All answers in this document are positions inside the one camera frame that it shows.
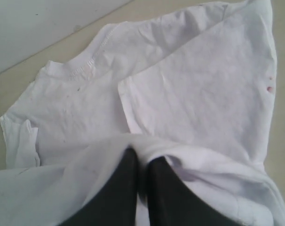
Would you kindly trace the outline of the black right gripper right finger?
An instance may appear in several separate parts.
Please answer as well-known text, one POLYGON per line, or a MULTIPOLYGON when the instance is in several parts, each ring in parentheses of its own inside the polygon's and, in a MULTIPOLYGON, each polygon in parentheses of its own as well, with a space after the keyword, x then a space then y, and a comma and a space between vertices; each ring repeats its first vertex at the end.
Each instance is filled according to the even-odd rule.
POLYGON ((147 203, 152 226, 238 226, 196 196, 164 157, 147 167, 147 203))

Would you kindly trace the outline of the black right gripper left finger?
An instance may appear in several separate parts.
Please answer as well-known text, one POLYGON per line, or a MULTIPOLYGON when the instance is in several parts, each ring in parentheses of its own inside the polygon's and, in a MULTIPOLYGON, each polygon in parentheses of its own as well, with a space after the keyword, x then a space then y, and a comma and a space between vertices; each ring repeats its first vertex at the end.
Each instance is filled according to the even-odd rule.
POLYGON ((137 155, 127 148, 114 173, 63 226, 133 226, 137 203, 137 155))

